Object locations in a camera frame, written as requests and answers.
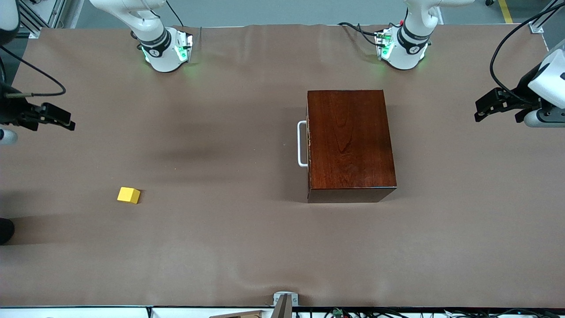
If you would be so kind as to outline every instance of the white handle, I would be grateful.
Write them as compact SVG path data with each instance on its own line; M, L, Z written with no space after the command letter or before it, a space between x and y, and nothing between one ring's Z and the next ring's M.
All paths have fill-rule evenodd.
M302 162L302 156L301 156L301 148L302 145L300 145L300 125L306 125L306 121L299 121L298 125L296 125L296 141L297 141L297 145L298 145L298 165L300 167L303 168L308 168L308 164L305 164L304 162Z

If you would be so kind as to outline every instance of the black round object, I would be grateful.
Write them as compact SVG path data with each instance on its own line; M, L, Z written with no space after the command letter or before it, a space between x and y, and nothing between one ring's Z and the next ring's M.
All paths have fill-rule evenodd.
M8 242L14 234L14 223L7 218L0 218L0 245Z

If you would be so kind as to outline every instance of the table surface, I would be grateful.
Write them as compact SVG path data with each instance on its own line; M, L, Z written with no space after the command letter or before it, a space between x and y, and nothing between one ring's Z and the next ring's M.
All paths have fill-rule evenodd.
M416 69L350 29L192 29L192 63L160 74L129 31L46 29L25 59L59 79L76 131L16 128L0 149L1 305L562 307L565 130L497 114L490 56L513 26L439 26ZM545 54L522 30L513 87ZM57 87L27 67L14 86ZM398 189L307 204L296 123L316 89L383 89ZM121 186L141 202L116 201Z

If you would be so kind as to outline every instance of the wooden box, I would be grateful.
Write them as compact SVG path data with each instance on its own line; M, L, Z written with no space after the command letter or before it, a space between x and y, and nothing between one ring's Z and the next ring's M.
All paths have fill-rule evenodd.
M396 189L383 91L309 91L308 202L378 202Z

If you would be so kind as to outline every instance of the yellow cube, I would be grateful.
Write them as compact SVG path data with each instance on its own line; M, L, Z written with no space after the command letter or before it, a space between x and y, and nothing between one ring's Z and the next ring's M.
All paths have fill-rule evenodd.
M137 189L122 187L118 194L118 201L137 204L140 194L141 192Z

